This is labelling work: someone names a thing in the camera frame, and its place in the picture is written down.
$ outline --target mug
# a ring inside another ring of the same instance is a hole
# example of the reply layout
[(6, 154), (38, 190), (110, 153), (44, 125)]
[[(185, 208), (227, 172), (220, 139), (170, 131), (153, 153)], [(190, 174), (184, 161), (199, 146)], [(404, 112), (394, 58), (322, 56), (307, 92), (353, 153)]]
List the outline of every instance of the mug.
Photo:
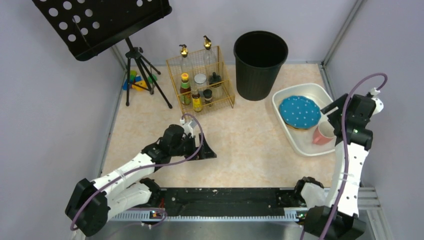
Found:
[(312, 143), (316, 145), (324, 145), (333, 140), (334, 128), (328, 121), (323, 121), (315, 128), (312, 136)]

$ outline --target black trash can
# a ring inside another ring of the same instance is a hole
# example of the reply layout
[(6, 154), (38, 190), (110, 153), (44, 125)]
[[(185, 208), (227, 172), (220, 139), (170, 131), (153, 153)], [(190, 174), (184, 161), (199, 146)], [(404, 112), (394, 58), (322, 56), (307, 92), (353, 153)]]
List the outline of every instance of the black trash can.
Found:
[(266, 98), (288, 53), (286, 42), (272, 32), (241, 35), (234, 44), (235, 81), (240, 96), (250, 101)]

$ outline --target tripod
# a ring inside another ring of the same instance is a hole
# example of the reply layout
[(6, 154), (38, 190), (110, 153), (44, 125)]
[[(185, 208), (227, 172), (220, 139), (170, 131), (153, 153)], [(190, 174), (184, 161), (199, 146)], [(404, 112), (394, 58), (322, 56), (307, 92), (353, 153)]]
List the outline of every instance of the tripod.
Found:
[[(141, 76), (143, 77), (143, 80), (147, 86), (147, 88), (143, 87), (143, 86), (139, 86), (137, 84), (135, 84), (135, 82), (132, 82), (132, 85), (135, 85), (139, 88), (142, 88), (144, 90), (147, 90), (150, 92), (150, 95), (152, 95), (154, 93), (154, 88), (155, 86), (157, 87), (157, 90), (159, 90), (160, 94), (162, 95), (163, 99), (165, 100), (165, 102), (168, 104), (168, 107), (170, 109), (172, 109), (172, 105), (171, 103), (168, 101), (167, 97), (165, 96), (164, 92), (162, 92), (162, 89), (159, 87), (158, 83), (156, 82), (155, 78), (153, 78), (152, 73), (149, 71), (149, 69), (147, 68), (146, 64), (143, 62), (143, 60), (152, 68), (156, 71), (156, 73), (158, 75), (161, 74), (160, 71), (158, 71), (155, 66), (153, 66), (143, 55), (143, 49), (141, 47), (134, 47), (133, 44), (130, 41), (130, 38), (125, 38), (125, 42), (128, 45), (129, 48), (129, 52), (127, 52), (125, 54), (125, 57), (127, 58), (127, 64), (126, 64), (126, 69), (127, 69), (127, 80), (126, 80), (126, 105), (129, 106), (130, 105), (130, 67), (131, 67), (131, 59), (135, 60), (135, 63), (137, 64), (138, 70), (140, 70)], [(146, 73), (147, 72), (148, 76), (151, 79), (151, 82), (153, 83), (153, 86), (150, 86), (150, 83), (147, 79)]]

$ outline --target gold wire rack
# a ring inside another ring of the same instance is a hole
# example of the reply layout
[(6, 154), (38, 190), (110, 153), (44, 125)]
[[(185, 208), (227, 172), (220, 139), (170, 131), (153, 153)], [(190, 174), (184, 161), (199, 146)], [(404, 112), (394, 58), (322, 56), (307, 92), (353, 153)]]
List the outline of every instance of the gold wire rack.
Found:
[(173, 88), (175, 90), (176, 97), (178, 99), (179, 107), (181, 109), (181, 112), (184, 113), (190, 113), (195, 116), (201, 116), (210, 112), (214, 112), (216, 110), (231, 106), (234, 108), (234, 104), (236, 103), (236, 94), (234, 92), (233, 85), (230, 80), (230, 76), (228, 75), (227, 66), (224, 62), (224, 57), (221, 53), (220, 46), (213, 46), (210, 48), (210, 51), (213, 51), (215, 53), (215, 56), (217, 57), (217, 63), (205, 65), (203, 60), (203, 55), (205, 54), (207, 50), (199, 50), (194, 52), (189, 52), (188, 57), (193, 63), (193, 72), (189, 72), (189, 78), (190, 78), (190, 86), (194, 86), (194, 76), (197, 74), (205, 74), (208, 76), (207, 73), (217, 71), (217, 74), (221, 76), (222, 82), (215, 83), (212, 85), (204, 86), (204, 87), (198, 87), (197, 89), (202, 91), (205, 89), (211, 89), (214, 90), (214, 87), (216, 87), (219, 84), (222, 84), (223, 93), (222, 96), (219, 98), (212, 98), (212, 102), (206, 104), (205, 99), (201, 97), (201, 104), (202, 104), (202, 110), (201, 111), (195, 111), (193, 103), (190, 104), (182, 104), (180, 99), (183, 95), (191, 94), (191, 92), (185, 92), (184, 94), (180, 93), (180, 85), (181, 85), (181, 74), (183, 73), (181, 70), (181, 56), (176, 56), (173, 58), (170, 58), (166, 60), (166, 65), (168, 66), (169, 76), (172, 81)]

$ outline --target music stand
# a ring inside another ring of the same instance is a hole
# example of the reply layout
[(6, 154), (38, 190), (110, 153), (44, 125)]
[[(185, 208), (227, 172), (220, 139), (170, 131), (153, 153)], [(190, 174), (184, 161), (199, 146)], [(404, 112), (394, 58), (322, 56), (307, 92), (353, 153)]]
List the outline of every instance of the music stand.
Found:
[(146, 83), (146, 90), (150, 94), (154, 93), (145, 71), (168, 107), (172, 108), (143, 61), (158, 75), (161, 73), (141, 54), (143, 50), (140, 47), (133, 47), (129, 39), (132, 34), (169, 15), (172, 8), (168, 0), (32, 0), (32, 2), (78, 61), (87, 61), (125, 39), (129, 47), (129, 52), (125, 54), (128, 72), (126, 105), (130, 105), (130, 64), (131, 59), (135, 59)]

